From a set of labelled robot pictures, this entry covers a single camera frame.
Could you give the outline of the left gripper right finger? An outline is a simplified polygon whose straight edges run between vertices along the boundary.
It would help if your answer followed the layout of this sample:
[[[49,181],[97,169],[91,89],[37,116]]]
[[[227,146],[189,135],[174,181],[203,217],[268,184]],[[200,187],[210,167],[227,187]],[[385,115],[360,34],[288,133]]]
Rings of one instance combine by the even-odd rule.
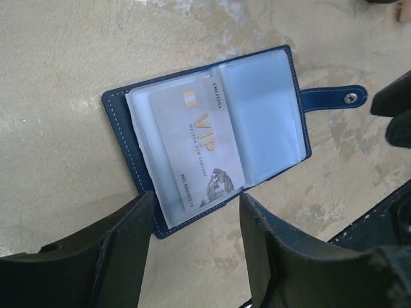
[[[410,247],[321,241],[240,196],[253,307],[410,307]]]

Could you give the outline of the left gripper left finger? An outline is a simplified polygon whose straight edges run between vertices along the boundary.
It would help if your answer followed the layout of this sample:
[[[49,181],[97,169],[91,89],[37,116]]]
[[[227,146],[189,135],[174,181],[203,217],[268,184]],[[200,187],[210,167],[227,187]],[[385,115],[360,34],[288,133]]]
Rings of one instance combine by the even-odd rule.
[[[137,307],[152,234],[145,192],[38,253],[1,258],[1,307]]]

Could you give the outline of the silver VIP credit card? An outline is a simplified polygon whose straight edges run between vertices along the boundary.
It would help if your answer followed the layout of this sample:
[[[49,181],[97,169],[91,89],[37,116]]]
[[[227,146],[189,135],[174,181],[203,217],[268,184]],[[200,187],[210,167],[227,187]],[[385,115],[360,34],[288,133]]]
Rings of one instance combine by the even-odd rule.
[[[184,208],[237,192],[245,176],[220,78],[206,76],[149,96]]]

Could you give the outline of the blue leather card holder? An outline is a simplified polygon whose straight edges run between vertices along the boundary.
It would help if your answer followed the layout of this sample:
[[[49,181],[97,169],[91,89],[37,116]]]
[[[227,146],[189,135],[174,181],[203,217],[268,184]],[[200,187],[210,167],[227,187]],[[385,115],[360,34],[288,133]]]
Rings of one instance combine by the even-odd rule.
[[[299,87],[283,45],[108,90],[102,104],[167,238],[311,156],[306,114],[357,108],[360,85]]]

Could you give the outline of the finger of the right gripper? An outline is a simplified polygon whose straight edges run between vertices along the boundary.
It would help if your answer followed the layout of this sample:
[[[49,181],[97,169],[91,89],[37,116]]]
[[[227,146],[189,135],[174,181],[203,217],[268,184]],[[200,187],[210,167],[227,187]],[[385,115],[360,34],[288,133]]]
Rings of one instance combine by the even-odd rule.
[[[391,117],[385,134],[387,142],[410,149],[410,71],[375,94],[371,114]]]

